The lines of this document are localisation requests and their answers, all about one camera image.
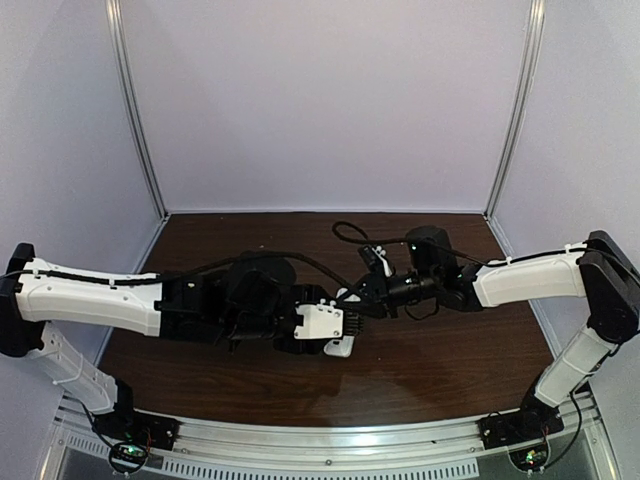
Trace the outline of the white remote control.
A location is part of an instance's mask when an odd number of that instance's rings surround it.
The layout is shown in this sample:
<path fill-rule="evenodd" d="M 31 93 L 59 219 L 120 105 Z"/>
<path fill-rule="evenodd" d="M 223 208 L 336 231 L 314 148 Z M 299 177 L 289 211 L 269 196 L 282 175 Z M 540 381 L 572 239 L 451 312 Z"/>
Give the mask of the white remote control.
<path fill-rule="evenodd" d="M 353 350 L 355 336 L 345 335 L 337 340 L 330 340 L 323 348 L 325 355 L 336 358 L 348 358 Z"/>

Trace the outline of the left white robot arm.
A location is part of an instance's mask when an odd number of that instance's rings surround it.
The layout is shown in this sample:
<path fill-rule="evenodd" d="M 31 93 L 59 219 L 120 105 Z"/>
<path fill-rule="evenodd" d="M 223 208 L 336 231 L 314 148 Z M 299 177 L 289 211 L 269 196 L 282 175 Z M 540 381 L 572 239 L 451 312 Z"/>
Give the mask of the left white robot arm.
<path fill-rule="evenodd" d="M 38 361 L 90 414 L 129 425 L 131 388 L 87 361 L 57 321 L 172 341 L 268 340 L 307 353 L 343 336 L 345 313 L 322 288 L 297 283 L 280 254 L 246 254 L 192 272 L 119 275 L 68 269 L 18 245 L 1 277 L 2 354 Z"/>

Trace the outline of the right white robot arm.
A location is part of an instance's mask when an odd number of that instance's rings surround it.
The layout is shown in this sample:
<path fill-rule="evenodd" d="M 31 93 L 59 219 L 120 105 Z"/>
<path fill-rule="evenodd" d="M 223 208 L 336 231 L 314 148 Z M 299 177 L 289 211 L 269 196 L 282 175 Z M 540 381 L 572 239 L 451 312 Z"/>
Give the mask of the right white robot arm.
<path fill-rule="evenodd" d="M 607 357 L 639 333 L 639 273 L 604 231 L 581 243 L 519 258 L 480 261 L 453 249 L 446 230 L 417 227 L 401 239 L 412 268 L 405 275 L 387 272 L 384 248 L 395 239 L 353 239 L 368 274 L 342 300 L 360 300 L 385 308 L 391 317 L 400 307 L 433 299 L 437 307 L 479 312 L 510 303 L 576 297 L 588 302 L 586 323 L 561 354 L 531 385 L 521 411 L 551 416 Z"/>

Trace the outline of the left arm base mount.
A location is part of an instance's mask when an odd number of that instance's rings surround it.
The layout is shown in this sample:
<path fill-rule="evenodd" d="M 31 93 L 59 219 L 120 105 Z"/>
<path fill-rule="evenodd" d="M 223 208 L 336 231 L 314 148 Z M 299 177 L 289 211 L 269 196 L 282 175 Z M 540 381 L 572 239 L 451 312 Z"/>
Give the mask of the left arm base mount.
<path fill-rule="evenodd" d="M 166 451 L 173 449 L 180 425 L 175 418 L 137 410 L 93 416 L 93 429 L 98 434 Z"/>

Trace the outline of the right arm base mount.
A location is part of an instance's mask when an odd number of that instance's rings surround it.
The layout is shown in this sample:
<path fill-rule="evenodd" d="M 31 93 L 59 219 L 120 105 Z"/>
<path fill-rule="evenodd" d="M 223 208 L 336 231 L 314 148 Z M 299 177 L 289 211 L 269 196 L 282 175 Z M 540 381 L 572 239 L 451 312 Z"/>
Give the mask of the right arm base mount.
<path fill-rule="evenodd" d="M 524 401 L 513 412 L 485 416 L 477 421 L 477 425 L 485 449 L 542 439 L 564 430 L 559 409 L 537 399 Z"/>

